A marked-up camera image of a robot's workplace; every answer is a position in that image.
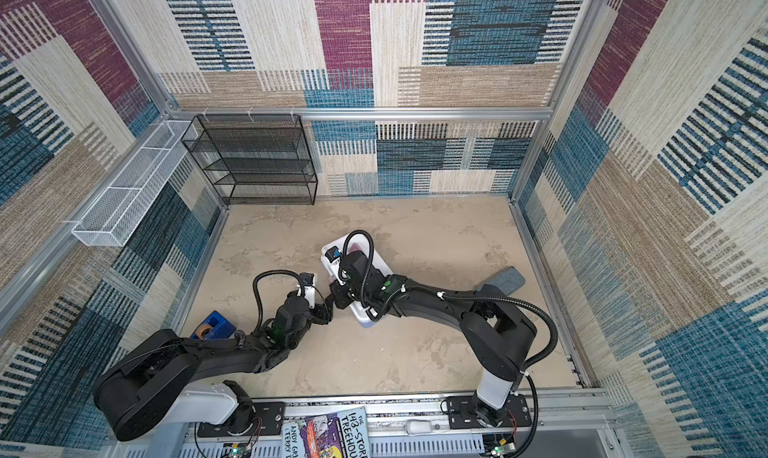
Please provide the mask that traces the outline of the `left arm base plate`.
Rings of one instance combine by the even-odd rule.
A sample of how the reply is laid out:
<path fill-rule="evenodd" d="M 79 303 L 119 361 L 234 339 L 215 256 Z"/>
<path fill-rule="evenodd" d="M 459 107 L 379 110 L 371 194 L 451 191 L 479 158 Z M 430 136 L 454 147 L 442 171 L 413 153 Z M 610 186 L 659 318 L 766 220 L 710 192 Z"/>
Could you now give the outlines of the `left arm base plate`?
<path fill-rule="evenodd" d="M 223 424 L 202 423 L 197 428 L 199 438 L 253 438 L 278 436 L 285 417 L 285 402 L 254 402 L 239 406 Z"/>

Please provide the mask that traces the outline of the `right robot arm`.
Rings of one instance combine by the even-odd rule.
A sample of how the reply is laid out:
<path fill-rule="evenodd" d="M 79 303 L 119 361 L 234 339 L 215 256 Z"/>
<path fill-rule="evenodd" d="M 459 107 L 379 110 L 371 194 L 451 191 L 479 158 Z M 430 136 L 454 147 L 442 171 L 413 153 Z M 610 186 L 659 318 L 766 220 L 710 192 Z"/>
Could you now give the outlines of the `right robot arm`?
<path fill-rule="evenodd" d="M 463 414 L 483 426 L 500 426 L 511 418 L 509 395 L 558 344 L 556 324 L 540 307 L 490 284 L 456 291 L 396 274 L 364 230 L 325 245 L 321 262 L 330 275 L 335 305 L 350 308 L 361 326 L 389 316 L 420 318 L 463 334 L 483 368 Z"/>

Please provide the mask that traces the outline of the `grey sponge block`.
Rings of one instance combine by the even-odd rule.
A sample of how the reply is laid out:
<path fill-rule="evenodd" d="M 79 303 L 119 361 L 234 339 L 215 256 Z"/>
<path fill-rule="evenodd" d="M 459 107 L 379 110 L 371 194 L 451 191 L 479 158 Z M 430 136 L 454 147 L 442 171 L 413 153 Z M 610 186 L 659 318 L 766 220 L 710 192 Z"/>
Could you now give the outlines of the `grey sponge block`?
<path fill-rule="evenodd" d="M 488 287 L 494 287 L 505 296 L 511 296 L 526 284 L 525 277 L 513 266 L 499 270 L 475 287 L 476 291 L 483 291 Z"/>

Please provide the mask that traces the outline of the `colourful treehouse book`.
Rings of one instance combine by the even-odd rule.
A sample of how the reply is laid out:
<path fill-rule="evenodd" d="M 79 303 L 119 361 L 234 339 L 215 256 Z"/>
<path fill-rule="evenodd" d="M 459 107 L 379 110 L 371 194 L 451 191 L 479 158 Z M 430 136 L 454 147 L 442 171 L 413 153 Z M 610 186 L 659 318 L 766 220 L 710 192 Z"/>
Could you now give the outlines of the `colourful treehouse book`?
<path fill-rule="evenodd" d="M 287 421 L 282 458 L 370 458 L 367 413 L 363 407 Z"/>

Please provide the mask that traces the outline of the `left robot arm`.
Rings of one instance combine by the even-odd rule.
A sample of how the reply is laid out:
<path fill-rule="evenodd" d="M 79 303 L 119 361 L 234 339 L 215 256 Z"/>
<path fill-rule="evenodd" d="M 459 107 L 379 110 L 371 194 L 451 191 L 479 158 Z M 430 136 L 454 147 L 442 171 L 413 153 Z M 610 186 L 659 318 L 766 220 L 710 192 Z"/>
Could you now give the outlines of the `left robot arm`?
<path fill-rule="evenodd" d="M 94 383 L 96 408 L 115 437 L 130 441 L 162 422 L 200 422 L 223 427 L 231 436 L 255 432 L 257 412 L 249 395 L 229 378 L 232 373 L 264 373 L 287 359 L 311 326 L 327 325 L 334 300 L 316 303 L 313 284 L 294 279 L 274 318 L 260 317 L 254 330 L 226 339 L 181 338 L 170 329 L 153 333 Z"/>

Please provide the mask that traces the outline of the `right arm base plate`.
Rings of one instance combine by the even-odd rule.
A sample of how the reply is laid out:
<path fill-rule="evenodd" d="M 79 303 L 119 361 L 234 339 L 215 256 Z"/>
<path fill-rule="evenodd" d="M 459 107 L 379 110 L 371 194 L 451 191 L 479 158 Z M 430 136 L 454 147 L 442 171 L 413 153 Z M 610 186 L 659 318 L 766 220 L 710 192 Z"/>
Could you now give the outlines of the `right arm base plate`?
<path fill-rule="evenodd" d="M 523 395 L 510 394 L 505 404 L 495 409 L 475 395 L 456 395 L 443 400 L 441 410 L 451 429 L 530 427 L 533 408 Z"/>

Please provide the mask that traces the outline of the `blue tape dispenser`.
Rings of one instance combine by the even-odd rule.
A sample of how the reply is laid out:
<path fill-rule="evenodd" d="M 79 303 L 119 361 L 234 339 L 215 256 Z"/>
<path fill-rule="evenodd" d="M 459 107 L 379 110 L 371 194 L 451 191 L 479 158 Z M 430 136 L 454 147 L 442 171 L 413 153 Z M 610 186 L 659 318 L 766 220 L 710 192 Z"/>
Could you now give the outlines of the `blue tape dispenser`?
<path fill-rule="evenodd" d="M 195 340 L 228 339 L 236 327 L 218 311 L 212 311 L 193 331 L 190 338 Z"/>

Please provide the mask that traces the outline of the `white and blue toolbox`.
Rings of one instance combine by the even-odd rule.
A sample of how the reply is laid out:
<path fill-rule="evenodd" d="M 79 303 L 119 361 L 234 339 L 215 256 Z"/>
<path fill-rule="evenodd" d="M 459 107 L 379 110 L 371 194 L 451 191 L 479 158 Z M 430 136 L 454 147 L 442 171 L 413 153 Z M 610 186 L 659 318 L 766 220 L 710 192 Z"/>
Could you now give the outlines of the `white and blue toolbox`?
<path fill-rule="evenodd" d="M 369 303 L 392 269 L 375 250 L 370 233 L 354 230 L 323 246 L 321 263 L 329 275 L 335 305 L 350 309 L 363 328 L 373 327 L 375 321 L 369 315 L 377 312 Z"/>

